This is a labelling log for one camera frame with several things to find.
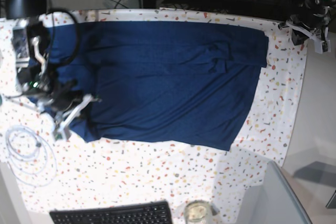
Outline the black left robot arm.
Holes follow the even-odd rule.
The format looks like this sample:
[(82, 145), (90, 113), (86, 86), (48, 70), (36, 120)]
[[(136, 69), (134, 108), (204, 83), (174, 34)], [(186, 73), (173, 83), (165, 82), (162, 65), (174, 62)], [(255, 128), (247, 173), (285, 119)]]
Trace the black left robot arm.
[(302, 45), (307, 39), (314, 42), (319, 54), (329, 52), (331, 43), (328, 39), (329, 25), (335, 19), (332, 11), (335, 0), (291, 0), (290, 15), (285, 26), (292, 30), (294, 45)]

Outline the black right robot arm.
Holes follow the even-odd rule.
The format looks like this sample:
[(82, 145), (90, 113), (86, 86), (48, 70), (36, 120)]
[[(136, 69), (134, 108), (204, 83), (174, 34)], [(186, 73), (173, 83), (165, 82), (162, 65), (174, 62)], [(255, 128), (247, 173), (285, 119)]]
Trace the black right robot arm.
[[(51, 63), (51, 49), (56, 27), (48, 30), (41, 15), (67, 14), (75, 25), (75, 47), (64, 61)], [(16, 20), (12, 45), (16, 53), (17, 82), (21, 96), (34, 99), (42, 112), (51, 109), (61, 119), (69, 116), (83, 101), (83, 94), (74, 91), (76, 80), (62, 84), (57, 69), (69, 65), (77, 56), (80, 30), (76, 17), (64, 8), (51, 8), (48, 0), (5, 0), (6, 19)]]

